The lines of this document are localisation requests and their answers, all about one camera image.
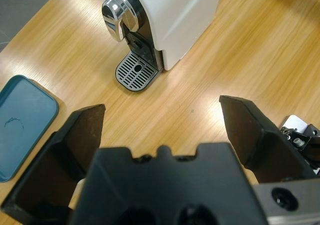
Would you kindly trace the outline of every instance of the white coffee machine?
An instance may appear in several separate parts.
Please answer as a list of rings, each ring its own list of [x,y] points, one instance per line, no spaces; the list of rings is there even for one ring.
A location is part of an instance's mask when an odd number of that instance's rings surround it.
[[[184,57],[212,22],[219,0],[103,0],[109,33],[129,54],[115,71],[131,91],[145,89]]]

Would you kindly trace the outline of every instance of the wooden table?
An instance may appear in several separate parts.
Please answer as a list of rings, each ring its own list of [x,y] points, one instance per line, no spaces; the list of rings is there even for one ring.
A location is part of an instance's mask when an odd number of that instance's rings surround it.
[[[90,105],[106,104],[101,147],[127,146],[134,156],[155,155],[162,144],[190,155],[201,142],[227,141],[219,95],[254,101],[278,126],[296,114],[320,127],[319,38],[320,0],[221,0],[188,54],[133,93],[115,78],[129,48],[109,35],[101,1],[50,0],[0,53],[0,88],[25,75],[57,97],[60,111],[17,175],[0,184],[0,202],[49,135]],[[0,224],[18,223],[2,213]]]

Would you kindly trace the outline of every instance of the teal plastic lid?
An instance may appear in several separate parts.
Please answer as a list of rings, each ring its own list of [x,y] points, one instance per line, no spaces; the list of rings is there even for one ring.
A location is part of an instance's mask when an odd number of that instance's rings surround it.
[[[57,101],[22,75],[0,92],[0,183],[10,180],[54,118]]]

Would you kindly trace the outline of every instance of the drip tray grate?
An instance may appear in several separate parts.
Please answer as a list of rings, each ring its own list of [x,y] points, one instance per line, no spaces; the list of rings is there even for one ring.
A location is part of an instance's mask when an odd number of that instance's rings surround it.
[[[115,70],[116,79],[127,89],[138,92],[145,89],[158,71],[132,51]]]

